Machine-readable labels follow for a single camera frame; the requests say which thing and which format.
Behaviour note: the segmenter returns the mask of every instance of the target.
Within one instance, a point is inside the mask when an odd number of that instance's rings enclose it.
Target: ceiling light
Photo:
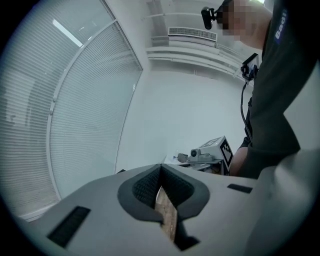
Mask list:
[[[64,26],[62,26],[58,21],[56,21],[55,19],[52,21],[52,24],[58,29],[60,30],[62,33],[64,33],[68,38],[70,38],[72,40],[72,42],[74,42],[77,46],[81,47],[82,43],[76,39],[74,37],[73,34],[71,34],[68,30],[65,29]]]

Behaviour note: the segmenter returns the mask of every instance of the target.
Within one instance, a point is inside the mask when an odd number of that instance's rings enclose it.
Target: person's hand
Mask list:
[[[232,158],[232,162],[229,169],[230,176],[237,176],[238,171],[244,164],[244,161],[247,157],[247,153],[248,153],[247,147],[241,147],[236,151],[236,153]]]

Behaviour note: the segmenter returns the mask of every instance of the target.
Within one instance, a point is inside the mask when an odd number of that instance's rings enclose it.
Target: vent grille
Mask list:
[[[168,36],[196,37],[217,42],[217,34],[189,27],[169,27]]]

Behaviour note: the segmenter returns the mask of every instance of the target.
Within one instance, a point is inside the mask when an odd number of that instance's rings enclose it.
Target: black cable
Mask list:
[[[247,84],[248,84],[248,83],[245,82],[245,84],[244,84],[244,86],[243,86],[243,88],[242,88],[242,93],[241,93],[241,108],[240,108],[240,110],[241,110],[241,116],[242,116],[242,120],[243,120],[243,122],[244,122],[245,129],[246,129],[246,131],[247,131],[247,133],[248,133],[250,142],[252,142],[252,136],[251,136],[251,133],[250,133],[250,130],[249,130],[249,128],[248,128],[248,124],[247,124],[247,121],[246,121],[245,115],[244,115],[244,91],[245,91],[245,89],[246,89]]]

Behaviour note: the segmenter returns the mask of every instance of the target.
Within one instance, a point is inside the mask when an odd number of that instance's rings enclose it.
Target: air conditioning vent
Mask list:
[[[196,37],[206,40],[211,40],[217,42],[217,34],[213,32],[208,32],[202,29],[195,29],[190,27],[179,27],[170,26],[168,28],[168,36],[186,36],[186,37]]]

